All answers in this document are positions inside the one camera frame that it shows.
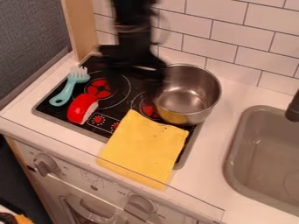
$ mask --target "metal pot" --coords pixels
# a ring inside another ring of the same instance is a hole
[[[211,114],[220,96],[215,75],[198,66],[175,64],[165,69],[165,82],[154,103],[167,123],[195,125]]]

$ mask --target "metal sink basin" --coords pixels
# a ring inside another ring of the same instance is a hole
[[[236,192],[299,216],[299,123],[287,120],[278,108],[248,108],[224,174]]]

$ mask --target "oven handle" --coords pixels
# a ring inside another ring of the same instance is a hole
[[[75,196],[75,195],[69,195],[66,197],[66,203],[68,206],[70,206],[77,214],[84,217],[85,219],[92,221],[97,224],[128,224],[124,219],[122,219],[119,215],[116,213],[111,218],[106,218],[103,216],[100,216],[96,213],[92,213],[91,211],[87,210],[85,207],[83,207],[82,199]]]

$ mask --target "stovetop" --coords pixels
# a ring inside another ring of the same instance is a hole
[[[81,64],[87,67],[91,79],[88,83],[76,84],[73,96],[68,103],[61,107],[54,107],[49,103],[53,96],[57,95],[65,86],[66,78],[34,109],[37,116],[63,125],[84,135],[106,142],[117,129],[118,124],[130,109],[134,109],[143,116],[164,123],[155,111],[154,104],[150,100],[150,83],[140,75],[132,71],[119,73],[111,70],[101,63],[101,57],[90,56]],[[80,94],[89,93],[99,99],[99,107],[83,124],[68,121],[66,114],[71,102]],[[201,125],[180,127],[190,132],[186,139],[177,163],[186,151],[191,149]]]

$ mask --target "white subway tile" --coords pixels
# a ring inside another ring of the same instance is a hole
[[[250,4],[245,25],[299,35],[299,12]]]
[[[287,0],[284,8],[299,11],[299,1],[298,0]]]
[[[260,70],[244,66],[237,66],[215,59],[208,59],[206,69],[219,77],[223,77],[232,81],[238,81],[252,86],[256,86],[261,76]]]
[[[155,7],[168,11],[184,12],[185,1],[187,0],[160,0]]]
[[[159,23],[159,10],[158,9],[152,9],[155,12],[155,16],[151,17],[151,25],[154,27],[158,27],[158,23]]]
[[[239,47],[236,64],[293,76],[299,59]]]
[[[261,50],[269,49],[273,35],[272,31],[218,21],[212,26],[212,39]]]
[[[187,13],[242,24],[247,3],[227,0],[188,0]]]
[[[115,45],[116,36],[114,34],[97,31],[99,45]]]
[[[157,45],[151,45],[150,50],[154,55],[158,56],[158,46]]]
[[[108,33],[116,33],[114,27],[114,19],[112,17],[104,17],[94,15],[95,30]]]
[[[299,58],[299,37],[276,33],[271,52]]]
[[[157,28],[153,28],[153,41],[154,42],[160,42],[163,40],[163,37],[166,37],[167,39],[165,40],[164,43],[161,44],[161,46],[166,46],[169,48],[181,50],[182,49],[182,38],[183,34],[173,32],[173,31],[166,31],[166,30],[161,30]]]
[[[237,46],[204,38],[184,36],[184,51],[206,56],[216,60],[233,62]]]
[[[159,47],[159,57],[167,64],[186,63],[199,67],[205,66],[205,58],[186,52],[179,52],[165,47]]]
[[[93,0],[94,13],[112,17],[111,0]]]
[[[209,38],[210,36],[212,26],[211,19],[193,17],[165,10],[161,10],[160,13],[166,18],[163,19],[163,17],[160,17],[161,28],[203,38]]]
[[[285,0],[241,0],[241,2],[247,2],[252,4],[266,4],[270,6],[282,7]]]
[[[279,74],[263,72],[259,87],[294,95],[299,88],[299,80]]]

